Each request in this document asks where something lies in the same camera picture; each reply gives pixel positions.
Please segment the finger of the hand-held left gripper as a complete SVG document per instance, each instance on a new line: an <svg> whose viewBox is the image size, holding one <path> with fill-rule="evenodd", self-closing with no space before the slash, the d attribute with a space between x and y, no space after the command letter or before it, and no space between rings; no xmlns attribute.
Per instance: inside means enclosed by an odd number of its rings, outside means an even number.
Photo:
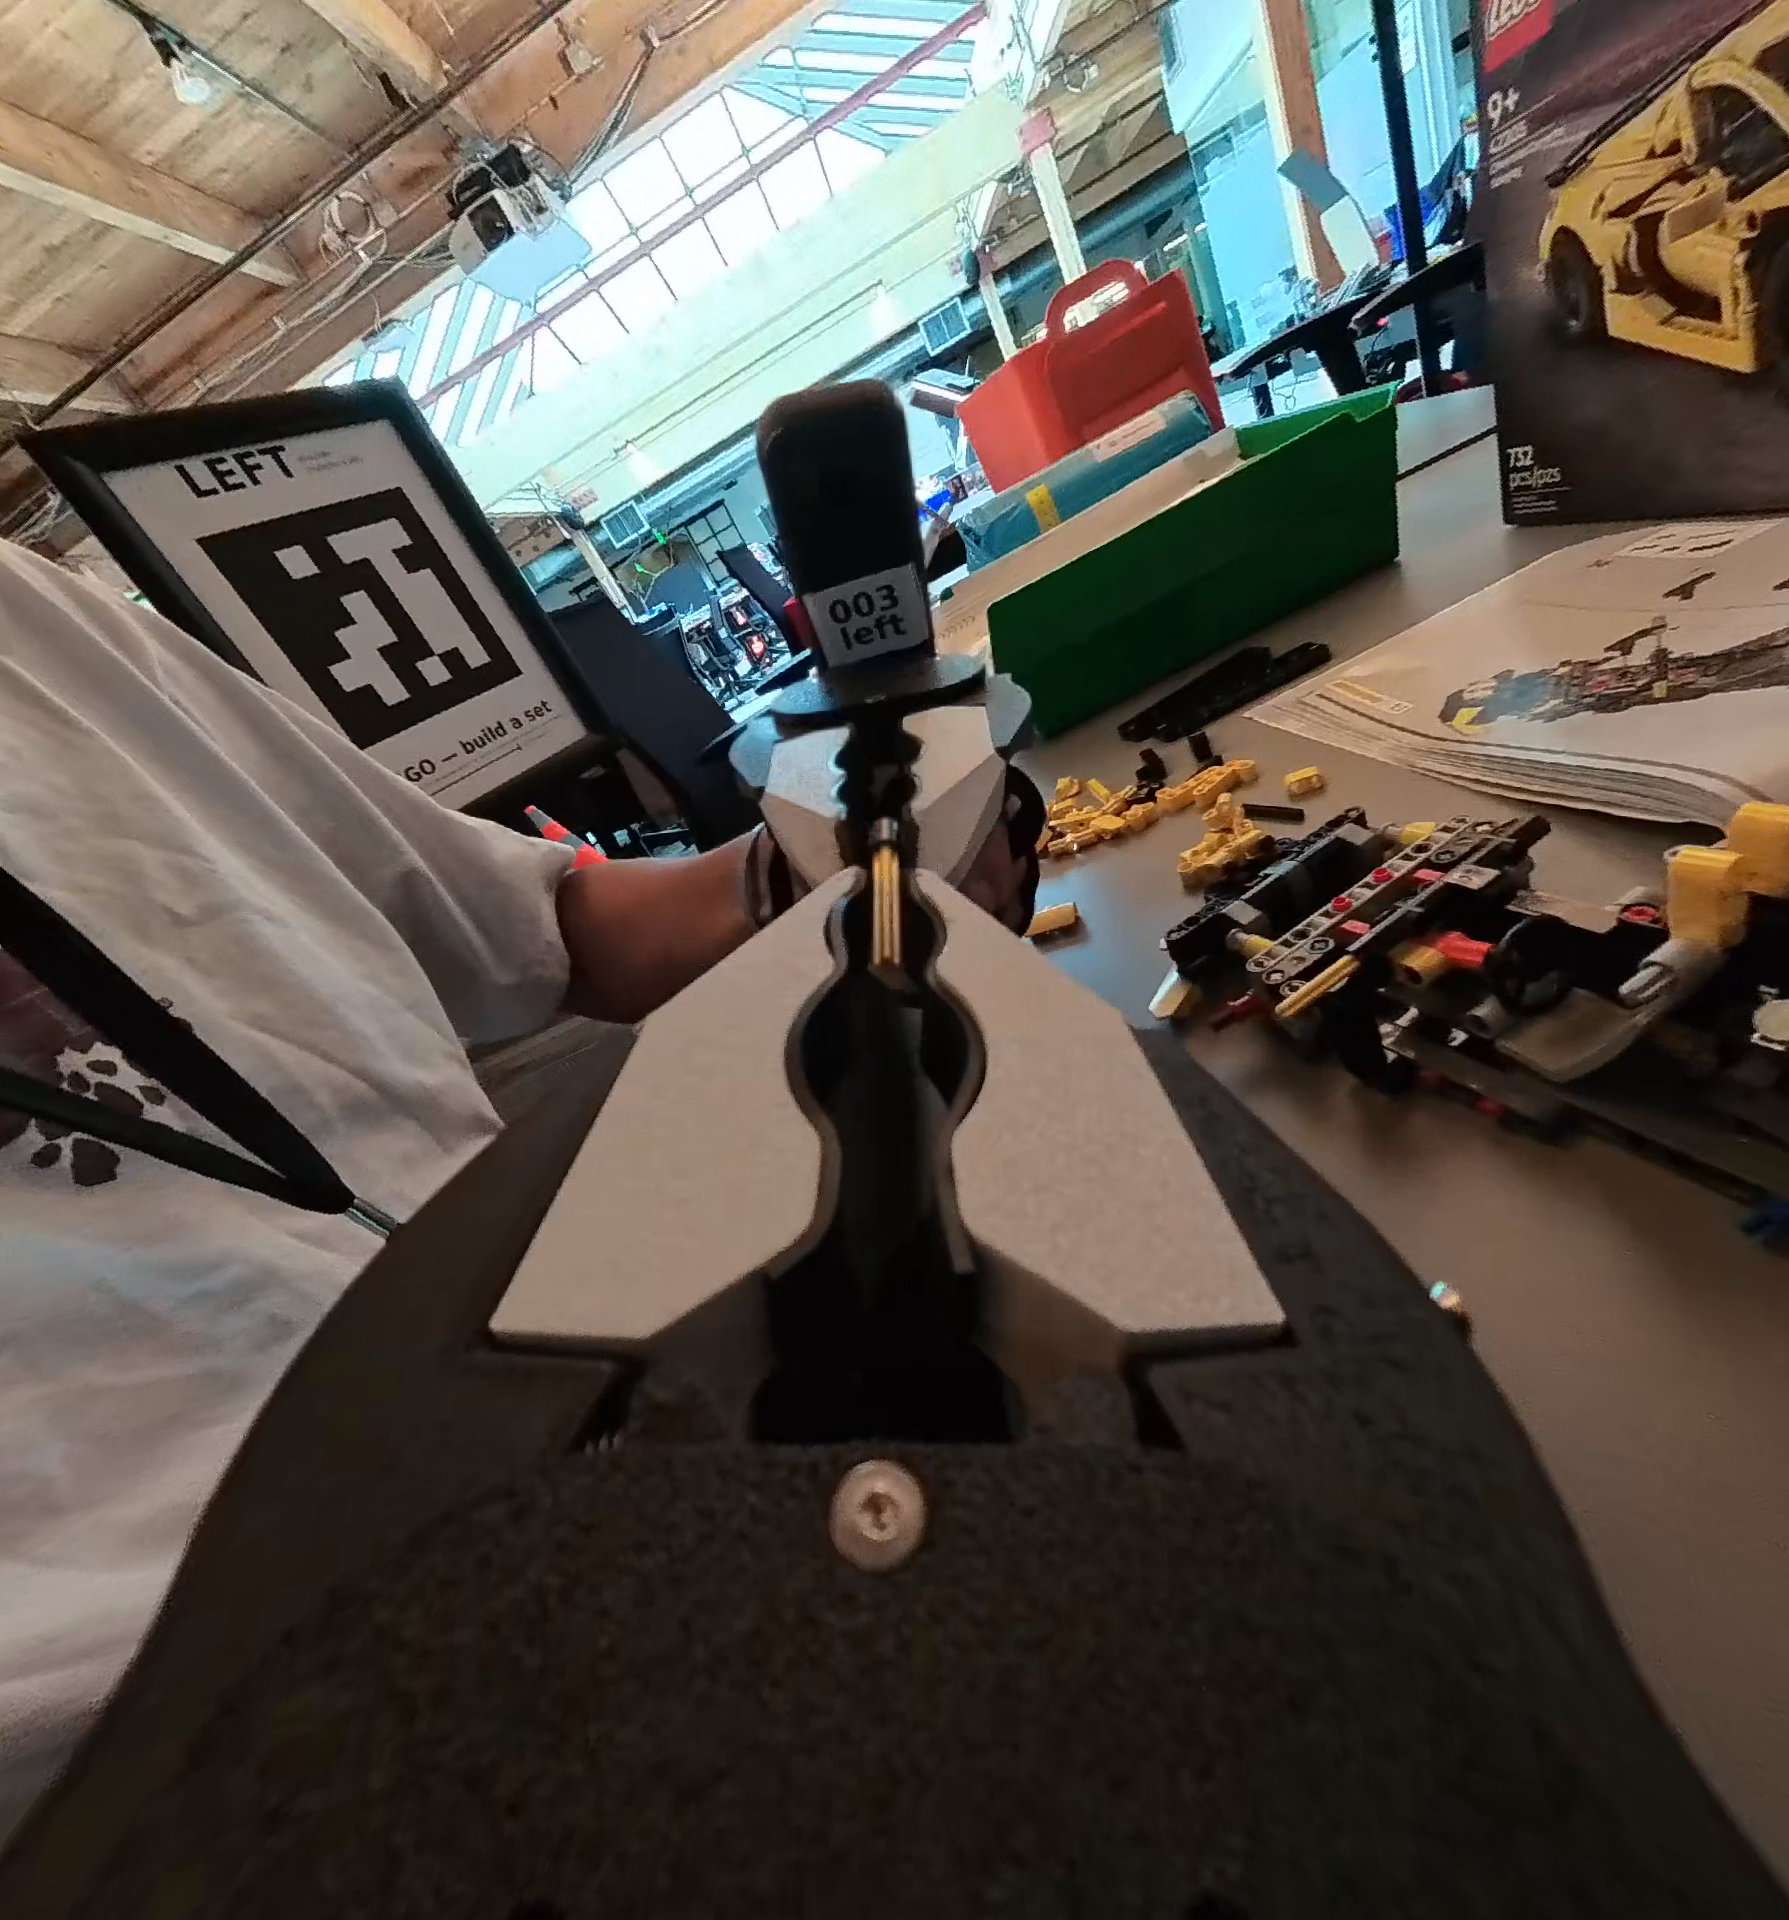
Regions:
<svg viewBox="0 0 1789 1920"><path fill-rule="evenodd" d="M985 706L907 714L911 863L962 882L1003 811L1003 756Z"/></svg>
<svg viewBox="0 0 1789 1920"><path fill-rule="evenodd" d="M802 898L856 866L840 803L846 729L785 734L762 781L760 898Z"/></svg>

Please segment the person's left forearm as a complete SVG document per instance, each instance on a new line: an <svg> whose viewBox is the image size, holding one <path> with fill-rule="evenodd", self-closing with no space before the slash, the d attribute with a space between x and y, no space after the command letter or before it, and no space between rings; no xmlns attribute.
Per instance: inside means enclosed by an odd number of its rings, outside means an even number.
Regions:
<svg viewBox="0 0 1789 1920"><path fill-rule="evenodd" d="M560 1010L638 1023L746 945L755 844L746 836L705 854L568 869L554 891L568 957Z"/></svg>

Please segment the black disc-top stand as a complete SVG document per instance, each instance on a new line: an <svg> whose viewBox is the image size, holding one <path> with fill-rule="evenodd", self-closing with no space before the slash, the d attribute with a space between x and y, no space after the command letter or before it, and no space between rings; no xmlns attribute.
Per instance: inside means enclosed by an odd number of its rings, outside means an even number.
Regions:
<svg viewBox="0 0 1789 1920"><path fill-rule="evenodd" d="M1429 267L1429 249L1426 240L1421 186L1412 166L1412 125L1407 110L1407 84L1399 61L1396 4L1389 0L1374 0L1370 2L1370 16L1374 32L1374 63L1384 105L1384 130L1402 258L1407 275L1417 277Z"/></svg>

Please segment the open instruction booklet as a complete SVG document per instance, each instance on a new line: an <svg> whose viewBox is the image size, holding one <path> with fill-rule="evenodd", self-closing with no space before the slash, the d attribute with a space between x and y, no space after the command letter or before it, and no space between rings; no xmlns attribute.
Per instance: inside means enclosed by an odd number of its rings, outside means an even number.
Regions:
<svg viewBox="0 0 1789 1920"><path fill-rule="evenodd" d="M1249 715L1535 804L1712 827L1789 804L1789 515L1565 545Z"/></svg>

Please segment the white ceiling projector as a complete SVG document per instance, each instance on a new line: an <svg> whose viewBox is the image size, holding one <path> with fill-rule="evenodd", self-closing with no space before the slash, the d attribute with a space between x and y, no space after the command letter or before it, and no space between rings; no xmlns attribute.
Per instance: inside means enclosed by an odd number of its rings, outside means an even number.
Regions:
<svg viewBox="0 0 1789 1920"><path fill-rule="evenodd" d="M473 277L515 240L540 238L568 193L567 173L524 138L468 160L443 191L451 267Z"/></svg>

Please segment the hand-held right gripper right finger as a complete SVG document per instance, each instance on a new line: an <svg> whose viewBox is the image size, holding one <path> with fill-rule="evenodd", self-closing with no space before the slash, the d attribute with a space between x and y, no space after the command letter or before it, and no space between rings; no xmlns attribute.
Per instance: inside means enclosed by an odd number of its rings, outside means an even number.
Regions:
<svg viewBox="0 0 1789 1920"><path fill-rule="evenodd" d="M971 1018L977 1086L948 1143L987 1352L1213 1352L1285 1313L1141 1033L948 882L934 982Z"/></svg>

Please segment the yellow toy car set box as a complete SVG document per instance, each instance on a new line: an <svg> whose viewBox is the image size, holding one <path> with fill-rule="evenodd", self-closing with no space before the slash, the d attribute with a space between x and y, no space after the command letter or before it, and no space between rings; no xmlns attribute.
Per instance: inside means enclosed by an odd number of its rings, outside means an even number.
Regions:
<svg viewBox="0 0 1789 1920"><path fill-rule="evenodd" d="M1789 2L1470 4L1502 517L1789 512Z"/></svg>

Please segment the green plastic bin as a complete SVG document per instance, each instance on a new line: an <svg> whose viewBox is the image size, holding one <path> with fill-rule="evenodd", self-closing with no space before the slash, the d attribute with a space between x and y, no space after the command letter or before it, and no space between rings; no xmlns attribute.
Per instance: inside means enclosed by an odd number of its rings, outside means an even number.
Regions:
<svg viewBox="0 0 1789 1920"><path fill-rule="evenodd" d="M994 602L991 668L1061 734L1399 558L1396 388L1236 428L1236 461Z"/></svg>

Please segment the light blue plastic bag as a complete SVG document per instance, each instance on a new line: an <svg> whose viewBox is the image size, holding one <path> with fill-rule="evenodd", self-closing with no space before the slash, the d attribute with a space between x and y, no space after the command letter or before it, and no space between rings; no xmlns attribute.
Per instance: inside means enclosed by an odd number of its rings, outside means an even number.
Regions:
<svg viewBox="0 0 1789 1920"><path fill-rule="evenodd" d="M1239 459L1236 432L1213 426L1198 395L1180 390L1125 418L1051 466L964 507L954 525L964 568L985 568L1146 475L1188 461L1197 484Z"/></svg>

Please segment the pile of yellow lego pieces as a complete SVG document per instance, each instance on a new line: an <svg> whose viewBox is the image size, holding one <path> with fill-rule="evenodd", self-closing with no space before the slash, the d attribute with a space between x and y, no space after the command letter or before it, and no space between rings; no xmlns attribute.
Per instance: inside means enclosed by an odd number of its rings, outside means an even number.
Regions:
<svg viewBox="0 0 1789 1920"><path fill-rule="evenodd" d="M1037 875L1048 860L1078 860L1089 850L1113 849L1156 830L1173 818L1193 821L1193 841L1173 860L1173 870L1192 908L1213 906L1295 845L1290 827L1306 825L1299 804L1241 800L1241 788L1257 778L1253 759L1210 759L1180 780L1169 780L1164 762L1146 753L1141 775L1119 788L1099 780L1060 778L1051 795L1018 770L1003 780L1003 825L1008 845L1025 860L1024 926L1032 943L1061 938L1080 926L1080 908L1069 898L1037 902Z"/></svg>

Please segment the person's left hand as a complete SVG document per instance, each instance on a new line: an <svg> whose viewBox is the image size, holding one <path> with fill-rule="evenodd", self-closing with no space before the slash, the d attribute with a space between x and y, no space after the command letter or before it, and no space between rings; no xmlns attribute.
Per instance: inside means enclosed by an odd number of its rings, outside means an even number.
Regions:
<svg viewBox="0 0 1789 1920"><path fill-rule="evenodd" d="M1038 849L1046 803L1014 762L1003 767L1001 813L968 863L957 891L996 916L1010 934L1028 934L1037 912Z"/></svg>

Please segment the stack of black lego beams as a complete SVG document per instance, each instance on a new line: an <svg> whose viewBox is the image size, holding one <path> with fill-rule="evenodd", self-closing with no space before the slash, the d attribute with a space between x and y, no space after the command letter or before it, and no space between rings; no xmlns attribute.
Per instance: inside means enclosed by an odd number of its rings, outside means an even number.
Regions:
<svg viewBox="0 0 1789 1920"><path fill-rule="evenodd" d="M1211 668L1123 718L1117 736L1125 745L1179 742L1329 663L1332 648L1318 640L1299 643L1283 652L1262 644L1231 649Z"/></svg>

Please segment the lego car chassis model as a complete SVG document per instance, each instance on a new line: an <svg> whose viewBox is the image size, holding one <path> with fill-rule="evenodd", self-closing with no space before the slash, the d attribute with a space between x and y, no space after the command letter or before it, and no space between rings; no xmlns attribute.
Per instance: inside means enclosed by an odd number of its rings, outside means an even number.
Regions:
<svg viewBox="0 0 1789 1920"><path fill-rule="evenodd" d="M1158 1020L1260 1020L1384 1091L1604 1138L1789 1200L1789 804L1739 804L1621 898L1535 887L1543 816L1334 816L1164 938Z"/></svg>

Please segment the black white marker card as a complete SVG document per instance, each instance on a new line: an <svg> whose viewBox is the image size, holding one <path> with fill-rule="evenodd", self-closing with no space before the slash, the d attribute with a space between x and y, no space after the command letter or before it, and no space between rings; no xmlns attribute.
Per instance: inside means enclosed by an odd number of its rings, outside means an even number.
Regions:
<svg viewBox="0 0 1789 1920"><path fill-rule="evenodd" d="M426 798L499 818L611 756L596 699L400 383L18 444L146 607Z"/></svg>

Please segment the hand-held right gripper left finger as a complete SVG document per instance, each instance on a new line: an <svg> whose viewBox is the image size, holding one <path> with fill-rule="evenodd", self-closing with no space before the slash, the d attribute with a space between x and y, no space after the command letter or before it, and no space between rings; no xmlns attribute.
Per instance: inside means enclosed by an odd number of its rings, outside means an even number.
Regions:
<svg viewBox="0 0 1789 1920"><path fill-rule="evenodd" d="M792 1065L840 978L840 870L639 1023L492 1307L513 1348L653 1352L832 1221L839 1148Z"/></svg>

